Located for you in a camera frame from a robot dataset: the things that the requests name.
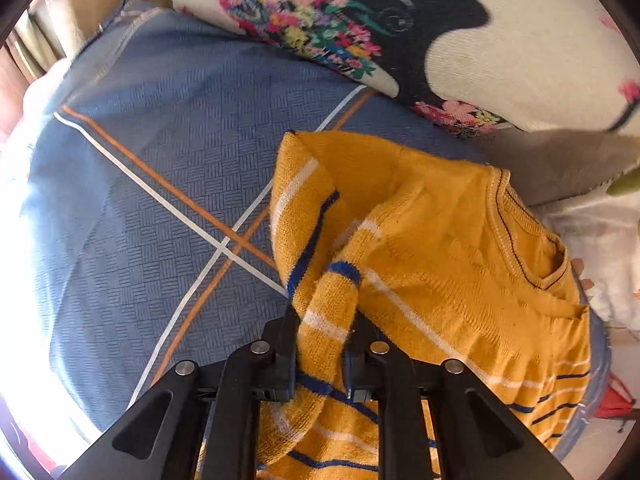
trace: woman silhouette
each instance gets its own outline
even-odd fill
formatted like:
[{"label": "woman silhouette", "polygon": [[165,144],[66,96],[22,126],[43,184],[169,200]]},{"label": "woman silhouette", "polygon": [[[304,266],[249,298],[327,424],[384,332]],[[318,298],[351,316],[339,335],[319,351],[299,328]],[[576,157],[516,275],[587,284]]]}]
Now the woman silhouette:
[{"label": "woman silhouette", "polygon": [[477,0],[357,0],[370,7],[388,34],[372,30],[382,52],[376,63],[399,85],[397,99],[409,106],[417,101],[440,107],[444,100],[431,91],[425,55],[442,34],[481,27],[490,16]]}]

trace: red object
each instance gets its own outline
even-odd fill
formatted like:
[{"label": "red object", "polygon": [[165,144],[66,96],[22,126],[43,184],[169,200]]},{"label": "red object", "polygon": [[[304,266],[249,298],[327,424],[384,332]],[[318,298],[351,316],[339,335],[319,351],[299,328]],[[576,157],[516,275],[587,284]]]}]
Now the red object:
[{"label": "red object", "polygon": [[631,413],[636,400],[629,389],[613,372],[609,373],[609,387],[593,416],[596,418],[624,418]]}]

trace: blue bedsheet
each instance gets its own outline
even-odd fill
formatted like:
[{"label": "blue bedsheet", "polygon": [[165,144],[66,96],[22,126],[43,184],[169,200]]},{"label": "blue bedsheet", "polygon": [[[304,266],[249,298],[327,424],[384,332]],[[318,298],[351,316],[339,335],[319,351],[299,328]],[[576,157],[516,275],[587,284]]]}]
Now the blue bedsheet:
[{"label": "blue bedsheet", "polygon": [[[123,413],[136,386],[149,387],[186,314],[225,264],[211,241],[225,234],[188,201],[244,232],[268,203],[285,131],[340,124],[482,162],[471,145],[368,92],[145,0],[127,0],[103,24],[47,107],[20,212],[33,237],[50,366],[98,428]],[[261,222],[251,243],[270,255],[268,233]],[[274,269],[247,250],[239,256],[245,267],[230,266],[171,364],[222,360],[283,313]],[[601,328],[592,332],[604,338]],[[609,359],[595,351],[601,346],[596,364]]]}]

